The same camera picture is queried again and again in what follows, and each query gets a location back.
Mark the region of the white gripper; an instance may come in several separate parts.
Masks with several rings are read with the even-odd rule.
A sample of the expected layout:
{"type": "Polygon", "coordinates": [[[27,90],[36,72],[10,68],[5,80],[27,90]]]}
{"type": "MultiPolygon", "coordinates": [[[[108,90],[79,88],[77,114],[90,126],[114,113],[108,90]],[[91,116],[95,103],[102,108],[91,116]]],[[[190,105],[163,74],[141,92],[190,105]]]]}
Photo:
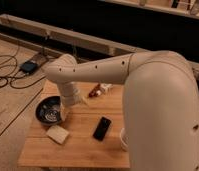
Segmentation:
{"type": "Polygon", "coordinates": [[[72,106],[79,103],[87,104],[75,82],[59,84],[58,90],[60,93],[60,114],[63,121],[66,120],[72,106]]]}

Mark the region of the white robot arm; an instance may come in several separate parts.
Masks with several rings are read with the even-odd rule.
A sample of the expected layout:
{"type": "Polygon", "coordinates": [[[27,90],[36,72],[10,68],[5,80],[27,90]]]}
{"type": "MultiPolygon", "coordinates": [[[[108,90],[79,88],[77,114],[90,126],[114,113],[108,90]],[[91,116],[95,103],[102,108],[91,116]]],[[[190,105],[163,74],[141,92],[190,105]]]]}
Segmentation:
{"type": "Polygon", "coordinates": [[[45,74],[66,106],[78,102],[78,82],[124,86],[131,171],[199,171],[199,91],[182,55],[148,51],[78,64],[64,54],[45,74]]]}

